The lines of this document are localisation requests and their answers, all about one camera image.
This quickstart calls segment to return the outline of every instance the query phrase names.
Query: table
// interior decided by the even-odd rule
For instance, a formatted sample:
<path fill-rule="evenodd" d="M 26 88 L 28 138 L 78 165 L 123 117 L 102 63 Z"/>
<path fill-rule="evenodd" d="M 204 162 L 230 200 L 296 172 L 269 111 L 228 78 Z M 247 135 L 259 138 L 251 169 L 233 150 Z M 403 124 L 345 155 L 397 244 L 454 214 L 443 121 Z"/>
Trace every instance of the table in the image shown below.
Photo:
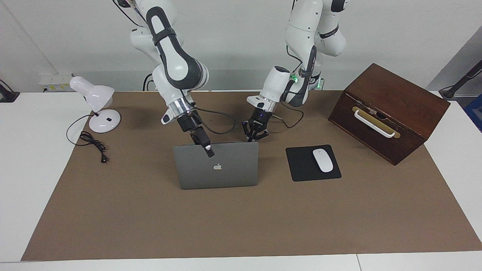
<path fill-rule="evenodd" d="M 482 252 L 250 257 L 151 260 L 89 260 L 15 263 L 70 157 L 66 128 L 90 109 L 77 93 L 24 93 L 0 105 L 0 270 L 479 270 Z M 75 138 L 84 126 L 70 132 Z M 482 134 L 455 102 L 425 144 L 447 184 L 482 236 Z"/>

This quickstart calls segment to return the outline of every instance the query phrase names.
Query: wooden box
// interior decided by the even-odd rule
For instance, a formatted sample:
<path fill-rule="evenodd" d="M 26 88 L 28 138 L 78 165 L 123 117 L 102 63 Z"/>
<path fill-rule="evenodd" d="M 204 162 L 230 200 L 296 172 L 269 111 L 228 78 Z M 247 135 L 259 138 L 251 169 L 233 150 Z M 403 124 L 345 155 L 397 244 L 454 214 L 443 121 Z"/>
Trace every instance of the wooden box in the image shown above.
<path fill-rule="evenodd" d="M 372 64 L 346 88 L 329 120 L 396 165 L 430 137 L 449 105 Z"/>

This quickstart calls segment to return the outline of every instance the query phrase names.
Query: computer mouse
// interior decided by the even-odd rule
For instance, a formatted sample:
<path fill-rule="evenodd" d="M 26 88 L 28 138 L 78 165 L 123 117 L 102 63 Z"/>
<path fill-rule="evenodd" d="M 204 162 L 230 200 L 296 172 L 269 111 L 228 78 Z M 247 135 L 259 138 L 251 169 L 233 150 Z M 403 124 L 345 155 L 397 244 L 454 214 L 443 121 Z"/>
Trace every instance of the computer mouse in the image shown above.
<path fill-rule="evenodd" d="M 318 163 L 318 167 L 320 167 L 321 171 L 330 172 L 333 170 L 333 162 L 324 149 L 313 150 L 313 156 L 315 157 L 316 163 Z"/>

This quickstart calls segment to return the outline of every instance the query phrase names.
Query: box handle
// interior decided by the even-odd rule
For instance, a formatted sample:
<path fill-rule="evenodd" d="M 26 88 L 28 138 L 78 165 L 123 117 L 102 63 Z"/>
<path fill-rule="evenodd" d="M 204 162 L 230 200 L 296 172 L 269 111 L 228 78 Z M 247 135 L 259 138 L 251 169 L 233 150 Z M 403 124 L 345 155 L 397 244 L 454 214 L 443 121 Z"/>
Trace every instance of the box handle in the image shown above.
<path fill-rule="evenodd" d="M 384 136 L 386 138 L 400 138 L 400 133 L 396 132 L 395 130 L 388 127 L 383 122 L 377 120 L 376 118 L 370 116 L 368 113 L 361 110 L 360 108 L 353 107 L 352 110 L 353 110 L 353 112 L 355 112 L 355 118 L 357 118 L 357 120 L 359 120 L 362 123 L 368 125 L 368 127 L 374 129 L 375 131 L 380 133 L 382 136 Z"/>

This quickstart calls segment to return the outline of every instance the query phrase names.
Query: gray laptop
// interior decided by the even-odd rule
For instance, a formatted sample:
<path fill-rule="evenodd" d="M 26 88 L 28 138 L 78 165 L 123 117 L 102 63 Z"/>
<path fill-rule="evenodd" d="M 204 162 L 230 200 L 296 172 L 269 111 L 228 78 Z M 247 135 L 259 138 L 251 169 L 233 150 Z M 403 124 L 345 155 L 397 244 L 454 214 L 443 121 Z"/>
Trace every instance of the gray laptop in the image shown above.
<path fill-rule="evenodd" d="M 258 143 L 211 144 L 209 158 L 199 145 L 175 146 L 174 159 L 182 189 L 255 186 L 258 184 Z"/>

